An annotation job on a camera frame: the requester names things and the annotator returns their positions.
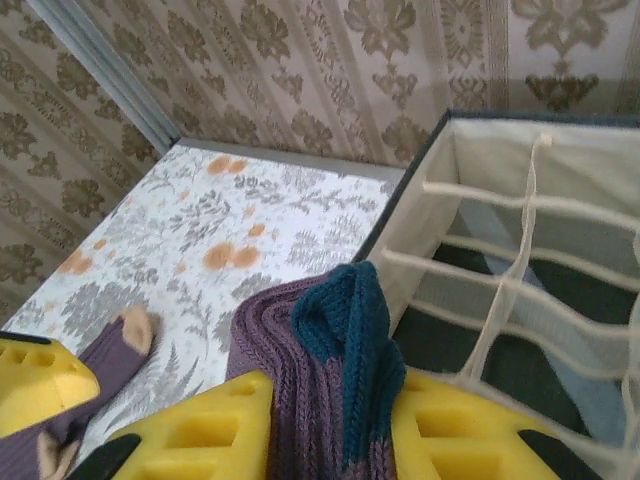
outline purple knitted sock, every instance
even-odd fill
[[[366,458],[343,470],[344,359],[319,361],[292,330],[296,302],[327,278],[280,285],[240,305],[231,326],[227,379],[258,369],[274,381],[267,478],[393,480],[390,439],[372,440]]]
[[[153,331],[140,307],[114,318],[78,357],[96,376],[100,394],[60,415],[0,438],[0,480],[62,480],[95,415],[144,364]]]

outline sock toe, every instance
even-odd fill
[[[140,355],[148,355],[153,341],[153,325],[145,309],[141,306],[127,308],[111,320],[122,318],[122,338],[124,342]]]

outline orange flower print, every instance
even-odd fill
[[[58,271],[61,273],[73,273],[75,275],[82,275],[86,273],[93,266],[93,260],[90,257],[84,258],[82,256],[82,250],[80,248],[76,249],[69,258],[67,258],[60,267],[58,267]]]
[[[229,242],[219,243],[207,250],[203,263],[210,270],[221,270],[227,266],[233,254],[233,244]]]
[[[246,160],[237,160],[233,162],[229,166],[229,173],[240,173],[242,170],[247,168],[247,163],[248,162]]]
[[[245,247],[233,256],[233,265],[238,268],[249,268],[256,263],[260,252],[255,247]]]
[[[93,244],[93,249],[102,250],[106,244],[107,244],[107,239],[101,238],[100,240],[98,240],[96,243]]]
[[[264,232],[265,226],[264,223],[256,223],[253,227],[249,229],[250,237],[259,237]]]
[[[231,163],[231,157],[229,155],[220,155],[207,167],[207,172],[211,175],[220,175],[224,172]]]

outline wallpaper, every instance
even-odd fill
[[[403,166],[443,110],[634,113],[633,0],[80,0],[189,137]]]
[[[28,4],[0,0],[0,325],[157,157]]]

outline yellow foam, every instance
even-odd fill
[[[263,480],[272,395],[251,372],[119,430],[141,442],[112,480]]]
[[[60,342],[0,338],[0,438],[99,393],[95,375]]]
[[[264,480],[271,381],[251,372],[114,434],[142,441],[112,480]],[[392,414],[398,480],[558,480],[517,432],[546,429],[409,371]]]
[[[558,480],[518,436],[535,420],[410,370],[393,405],[398,480]]]

